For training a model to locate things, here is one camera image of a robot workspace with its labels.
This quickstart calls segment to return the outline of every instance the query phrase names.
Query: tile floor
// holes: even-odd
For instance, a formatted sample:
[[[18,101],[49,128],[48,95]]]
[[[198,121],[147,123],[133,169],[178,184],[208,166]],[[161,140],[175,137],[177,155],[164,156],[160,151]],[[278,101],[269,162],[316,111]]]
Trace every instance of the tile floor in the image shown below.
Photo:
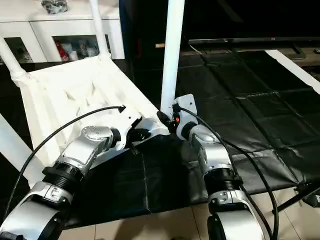
[[[278,205],[294,194],[293,188],[274,192]],[[273,228],[272,205],[268,194],[252,197]],[[65,230],[59,240],[171,240],[177,237],[207,240],[208,216],[208,205],[200,204]],[[301,201],[282,211],[279,222],[279,240],[320,240],[320,208],[313,208]]]

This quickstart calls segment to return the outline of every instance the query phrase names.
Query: robotic arm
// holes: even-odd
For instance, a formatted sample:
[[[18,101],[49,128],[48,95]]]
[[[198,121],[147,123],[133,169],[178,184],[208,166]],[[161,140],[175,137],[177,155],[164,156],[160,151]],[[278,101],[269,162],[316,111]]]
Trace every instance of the robotic arm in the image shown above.
[[[227,149],[197,119],[181,108],[197,114],[192,94],[178,97],[173,119],[158,112],[170,132],[187,140],[197,154],[208,193],[211,216],[207,220],[209,239],[264,240],[262,229],[241,190],[242,180],[235,173]],[[87,126],[72,141],[52,167],[43,170],[42,181],[8,215],[0,227],[0,240],[57,240],[69,217],[73,195],[96,157],[121,141],[117,129]]]
[[[87,126],[52,167],[43,170],[42,181],[8,215],[0,227],[4,240],[57,240],[69,216],[75,191],[96,157],[121,141],[117,129]]]
[[[219,137],[179,107],[197,114],[194,97],[188,94],[175,99],[173,121],[161,112],[158,117],[181,140],[187,140],[197,154],[212,215],[207,220],[209,239],[264,240],[261,226],[240,188],[242,180],[235,174],[227,149]]]

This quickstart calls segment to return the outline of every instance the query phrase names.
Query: black mat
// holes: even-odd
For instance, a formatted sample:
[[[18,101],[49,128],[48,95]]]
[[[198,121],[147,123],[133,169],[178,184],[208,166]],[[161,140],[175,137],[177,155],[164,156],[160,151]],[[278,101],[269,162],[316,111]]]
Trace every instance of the black mat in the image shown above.
[[[162,59],[137,61],[130,76],[159,107]],[[252,153],[272,189],[318,180],[320,96],[265,52],[180,58],[176,96],[192,93],[199,115]],[[156,136],[92,169],[74,199],[70,226],[163,212],[200,203],[206,192],[197,160],[175,136]],[[234,149],[251,193],[265,191],[249,161]]]

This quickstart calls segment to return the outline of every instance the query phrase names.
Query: cabinet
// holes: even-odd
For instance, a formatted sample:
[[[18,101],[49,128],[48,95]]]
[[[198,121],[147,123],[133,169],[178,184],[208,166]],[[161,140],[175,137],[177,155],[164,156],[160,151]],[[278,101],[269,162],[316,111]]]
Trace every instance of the cabinet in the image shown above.
[[[47,62],[29,22],[0,22],[0,34],[20,63]]]
[[[98,54],[89,0],[67,4],[68,11],[48,14],[39,0],[0,0],[0,35],[19,62],[61,62],[56,42],[63,44],[68,56],[64,60],[74,59],[69,56],[72,51],[78,59]],[[98,4],[111,57],[124,59],[119,0],[98,0]]]

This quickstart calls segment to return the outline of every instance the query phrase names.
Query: black cable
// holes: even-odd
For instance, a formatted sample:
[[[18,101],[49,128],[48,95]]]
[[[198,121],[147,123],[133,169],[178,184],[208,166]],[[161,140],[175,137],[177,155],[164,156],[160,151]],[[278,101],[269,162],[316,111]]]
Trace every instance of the black cable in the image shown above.
[[[126,107],[125,106],[107,106],[107,107],[102,107],[102,108],[99,108],[99,109],[96,109],[96,110],[93,110],[93,111],[90,111],[86,114],[83,114],[81,116],[78,116],[76,117],[75,119],[69,121],[68,123],[66,123],[65,125],[59,127],[57,130],[55,130],[53,133],[51,133],[45,140],[43,140],[36,148],[35,150],[33,150],[33,152],[30,154],[30,156],[27,158],[27,160],[25,161],[25,163],[23,164],[20,172],[19,172],[19,175],[15,181],[15,184],[14,184],[14,187],[12,189],[12,192],[11,192],[11,195],[10,195],[10,198],[9,198],[9,201],[6,205],[6,208],[5,208],[5,212],[4,212],[4,216],[3,216],[3,221],[6,219],[7,215],[8,215],[8,211],[9,211],[9,208],[10,208],[10,205],[11,205],[11,202],[12,202],[12,199],[14,198],[14,194],[16,192],[16,188],[18,186],[18,183],[19,183],[19,180],[20,178],[22,177],[22,175],[24,174],[28,164],[30,163],[30,161],[32,160],[32,158],[35,156],[35,154],[39,151],[39,149],[46,144],[46,142],[48,142],[51,138],[53,138],[57,133],[59,133],[61,130],[65,129],[66,127],[68,127],[69,125],[79,121],[80,119],[83,119],[89,115],[92,115],[92,114],[95,114],[97,112],[101,112],[101,111],[104,111],[104,110],[110,110],[110,109],[119,109],[120,111],[124,110]]]
[[[192,116],[194,116],[196,119],[198,119],[204,126],[206,126],[217,138],[218,140],[221,142],[221,144],[227,149],[226,144],[230,145],[231,147],[235,148],[236,150],[240,151],[242,154],[244,154],[247,159],[250,161],[250,163],[253,165],[253,167],[255,168],[255,170],[257,171],[258,175],[260,176],[269,196],[270,196],[270,200],[272,203],[272,207],[273,207],[273,212],[274,212],[274,226],[273,226],[273,233],[271,232],[271,228],[266,220],[266,218],[263,216],[262,212],[260,211],[259,207],[257,206],[257,204],[254,202],[254,200],[251,198],[251,196],[248,194],[247,190],[242,186],[242,189],[244,190],[244,193],[247,195],[248,200],[251,202],[252,206],[254,207],[254,209],[256,210],[256,212],[258,213],[259,217],[261,218],[263,224],[265,225],[265,228],[270,236],[270,239],[272,240],[277,240],[278,239],[278,232],[279,232],[279,213],[278,213],[278,206],[277,206],[277,202],[275,199],[275,196],[267,182],[267,180],[265,179],[265,176],[263,175],[263,173],[261,172],[261,170],[259,169],[258,165],[256,164],[256,162],[252,159],[252,157],[245,152],[242,148],[234,145],[233,143],[222,139],[221,136],[212,129],[212,127],[209,126],[209,124],[207,124],[201,117],[199,117],[198,115],[196,115],[195,113],[193,113],[192,111],[183,108],[183,107],[178,107],[178,109],[185,111],[189,114],[191,114]],[[237,168],[235,166],[234,160],[232,158],[232,156],[229,154],[230,156],[230,161],[233,167],[233,170],[235,171],[235,173],[238,175],[238,171]]]

